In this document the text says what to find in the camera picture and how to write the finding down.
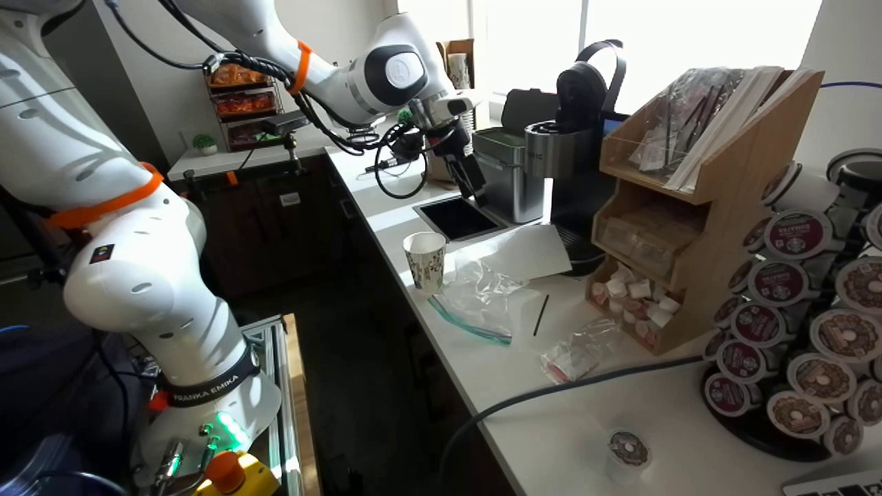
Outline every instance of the white countertop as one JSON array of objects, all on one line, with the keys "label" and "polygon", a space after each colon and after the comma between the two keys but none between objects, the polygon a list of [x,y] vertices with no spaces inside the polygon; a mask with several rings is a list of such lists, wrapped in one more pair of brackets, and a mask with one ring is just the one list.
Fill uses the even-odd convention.
[{"label": "white countertop", "polygon": [[[426,184],[418,195],[397,202],[376,189],[371,173],[363,173],[368,156],[350,156],[339,148],[328,148],[328,154],[466,404],[482,411],[511,393],[547,386],[539,352],[598,318],[584,302],[586,279],[547,276],[529,285],[529,289],[550,296],[539,336],[518,334],[510,348],[499,348],[462,334],[412,289],[398,247],[411,232],[430,228],[412,203],[455,199],[456,189]],[[407,189],[416,173],[418,165],[398,180],[387,177],[387,183]],[[448,253],[488,238],[493,234],[452,243]],[[652,359],[622,336],[600,369],[691,355],[699,348],[702,338],[693,338]],[[819,469],[819,462],[762,454],[719,426],[699,400],[699,369],[680,366],[539,396],[489,415],[482,433],[511,487],[529,496],[776,496],[782,482]],[[651,453],[645,469],[609,462],[606,440],[613,431],[635,433],[645,440]],[[875,447],[878,433],[867,431],[861,454]]]}]

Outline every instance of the wall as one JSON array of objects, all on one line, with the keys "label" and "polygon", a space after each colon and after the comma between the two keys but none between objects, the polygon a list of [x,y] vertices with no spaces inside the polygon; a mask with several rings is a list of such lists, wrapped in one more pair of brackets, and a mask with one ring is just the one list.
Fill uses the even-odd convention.
[{"label": "wall", "polygon": [[[878,0],[824,0],[802,65],[824,68],[824,81],[882,83],[878,20]],[[795,159],[824,172],[830,156],[867,147],[882,148],[882,92],[821,88]]]},{"label": "wall", "polygon": [[[102,0],[97,0],[97,9],[138,101],[157,133],[163,154],[172,162],[188,151],[188,137],[192,133],[216,133],[200,74],[167,68],[141,53]],[[117,0],[117,10],[148,46],[172,60],[200,64],[210,56],[210,50],[178,27],[160,2]],[[276,10],[290,32],[307,41],[323,57],[350,60],[363,53],[374,26],[394,10],[394,0],[277,0]]]}]

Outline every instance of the white robotic arm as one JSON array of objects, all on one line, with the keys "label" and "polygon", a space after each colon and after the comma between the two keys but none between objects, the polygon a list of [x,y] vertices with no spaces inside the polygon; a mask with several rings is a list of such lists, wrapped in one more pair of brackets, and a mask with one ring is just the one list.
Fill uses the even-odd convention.
[{"label": "white robotic arm", "polygon": [[[97,331],[135,336],[160,364],[170,409],[135,440],[138,482],[152,484],[163,476],[163,454],[170,447],[200,453],[203,425],[216,415],[252,440],[280,393],[250,364],[229,305],[197,276],[197,209],[112,137],[46,56],[44,23],[76,2],[0,0],[0,187],[90,238],[64,287],[68,311]],[[462,194],[480,187],[456,123],[466,107],[448,99],[437,50],[405,16],[385,23],[363,57],[329,65],[280,27],[272,0],[178,2],[341,123],[363,127],[411,107],[431,148],[455,165]]]}]

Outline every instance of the lid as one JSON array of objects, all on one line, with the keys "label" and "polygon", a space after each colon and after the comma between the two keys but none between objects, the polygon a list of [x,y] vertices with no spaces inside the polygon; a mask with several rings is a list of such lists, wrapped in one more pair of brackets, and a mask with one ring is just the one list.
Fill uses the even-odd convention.
[{"label": "lid", "polygon": [[750,232],[747,238],[742,240],[742,247],[755,253],[762,247],[765,243],[765,227],[768,227],[772,218],[761,218]]},{"label": "lid", "polygon": [[233,493],[244,484],[244,472],[240,465],[240,454],[233,453],[219,453],[212,458],[203,473],[212,480],[216,493]]},{"label": "lid", "polygon": [[773,348],[788,338],[782,315],[761,302],[743,302],[731,322],[732,336],[755,348]]},{"label": "lid", "polygon": [[732,311],[743,302],[742,296],[731,296],[719,302],[719,309],[714,311],[714,324],[721,329],[731,322]]},{"label": "lid", "polygon": [[842,305],[882,318],[882,258],[852,258],[835,276],[835,296]]},{"label": "lid", "polygon": [[848,396],[848,415],[860,425],[878,425],[882,421],[882,384],[861,381],[856,392]]},{"label": "lid", "polygon": [[882,151],[878,148],[842,151],[830,159],[826,180],[835,184],[866,189],[870,199],[882,199]]},{"label": "lid", "polygon": [[819,437],[830,426],[830,411],[795,392],[776,392],[765,403],[772,425],[791,437]]},{"label": "lid", "polygon": [[861,218],[861,238],[866,238],[872,247],[882,247],[882,203],[875,203],[875,207]]},{"label": "lid", "polygon": [[737,384],[758,384],[768,374],[765,355],[743,341],[725,341],[715,352],[715,366]]},{"label": "lid", "polygon": [[795,183],[795,177],[802,173],[802,162],[791,162],[788,167],[782,167],[765,187],[762,187],[762,207],[776,203],[776,199],[791,189],[791,184]]},{"label": "lid", "polygon": [[791,305],[808,296],[808,276],[793,262],[751,264],[747,293],[765,305]]},{"label": "lid", "polygon": [[853,393],[856,378],[845,364],[802,352],[788,364],[788,384],[819,403],[845,403]]},{"label": "lid", "polygon": [[848,415],[838,415],[824,433],[826,453],[839,458],[856,453],[860,440],[861,440],[861,426]]},{"label": "lid", "polygon": [[882,324],[852,309],[821,311],[808,334],[821,355],[845,364],[866,364],[882,349]]},{"label": "lid", "polygon": [[830,247],[833,227],[824,216],[780,213],[765,227],[765,251],[780,258],[809,258]]},{"label": "lid", "polygon": [[714,373],[706,381],[706,400],[719,415],[743,415],[751,409],[747,386]]}]

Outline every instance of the cup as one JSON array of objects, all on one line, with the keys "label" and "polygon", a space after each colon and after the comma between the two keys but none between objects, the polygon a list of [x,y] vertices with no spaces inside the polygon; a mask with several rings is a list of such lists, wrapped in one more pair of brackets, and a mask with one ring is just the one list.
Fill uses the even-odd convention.
[{"label": "cup", "polygon": [[401,240],[412,287],[436,296],[444,285],[444,247],[445,238],[437,232],[412,232]]}]

